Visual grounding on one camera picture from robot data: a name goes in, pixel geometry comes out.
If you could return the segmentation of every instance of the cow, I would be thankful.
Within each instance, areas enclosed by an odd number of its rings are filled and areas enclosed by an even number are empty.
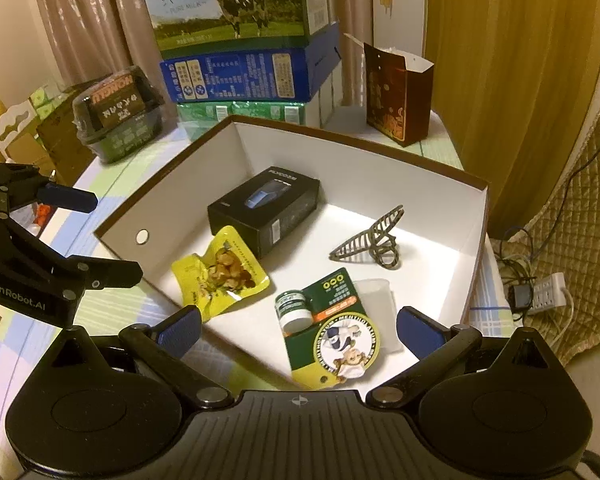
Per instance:
[[[269,28],[266,0],[216,0],[222,15],[234,28],[235,38],[240,38],[240,24],[245,18],[251,18],[258,25],[258,37],[262,27]]]

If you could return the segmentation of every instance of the shaver image on box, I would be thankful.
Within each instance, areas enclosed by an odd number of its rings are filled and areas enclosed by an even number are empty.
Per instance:
[[[275,199],[280,198],[288,191],[290,187],[291,184],[282,182],[276,178],[274,180],[269,180],[264,186],[258,188],[256,192],[254,192],[247,200],[245,200],[244,205],[249,209],[262,207],[270,202],[273,202]]]

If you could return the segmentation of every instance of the yellow packet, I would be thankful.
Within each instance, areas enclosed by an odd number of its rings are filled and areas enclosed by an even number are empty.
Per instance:
[[[186,256],[171,264],[171,270],[182,290],[184,304],[197,305],[203,323],[270,283],[250,248],[231,226],[218,231],[204,256]]]

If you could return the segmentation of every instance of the ribbed black surface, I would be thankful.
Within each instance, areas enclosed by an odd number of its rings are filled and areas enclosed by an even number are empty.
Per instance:
[[[458,435],[462,438],[461,428]],[[32,473],[24,476],[26,480],[40,478]],[[430,454],[402,415],[366,408],[354,392],[246,392],[237,406],[197,415],[180,441],[165,455],[141,470],[116,478],[465,480],[474,477],[454,470]]]

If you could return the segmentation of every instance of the power outlet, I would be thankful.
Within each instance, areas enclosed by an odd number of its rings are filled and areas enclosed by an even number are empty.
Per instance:
[[[565,306],[567,298],[565,298],[562,291],[564,288],[564,274],[562,272],[554,272],[551,276],[536,280],[534,283],[534,301],[528,314],[537,314],[557,306]]]

